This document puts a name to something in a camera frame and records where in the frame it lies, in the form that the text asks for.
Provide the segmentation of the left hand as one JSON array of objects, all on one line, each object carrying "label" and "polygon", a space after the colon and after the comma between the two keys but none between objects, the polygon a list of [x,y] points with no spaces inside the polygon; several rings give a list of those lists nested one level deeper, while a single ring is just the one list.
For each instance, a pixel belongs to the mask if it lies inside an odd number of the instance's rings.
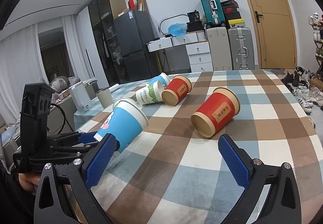
[{"label": "left hand", "polygon": [[34,196],[36,195],[40,178],[41,176],[35,172],[30,172],[27,174],[18,174],[18,180],[20,182],[21,187],[25,191],[32,193]]}]

